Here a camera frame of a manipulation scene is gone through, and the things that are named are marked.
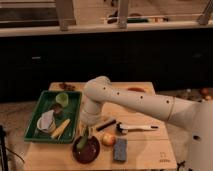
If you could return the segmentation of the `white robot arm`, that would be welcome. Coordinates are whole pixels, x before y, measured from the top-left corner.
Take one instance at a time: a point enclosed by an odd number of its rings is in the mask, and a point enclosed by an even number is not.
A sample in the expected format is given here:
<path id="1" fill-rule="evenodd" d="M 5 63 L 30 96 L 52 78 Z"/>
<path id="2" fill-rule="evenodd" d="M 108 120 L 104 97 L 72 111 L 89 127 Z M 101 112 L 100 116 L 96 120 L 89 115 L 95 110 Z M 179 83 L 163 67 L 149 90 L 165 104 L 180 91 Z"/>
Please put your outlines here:
<path id="1" fill-rule="evenodd" d="M 113 87 L 106 76 L 89 80 L 83 93 L 86 101 L 80 118 L 85 125 L 93 126 L 100 121 L 105 102 L 130 108 L 189 132 L 186 171 L 213 170 L 213 100 L 196 102 L 128 91 Z"/>

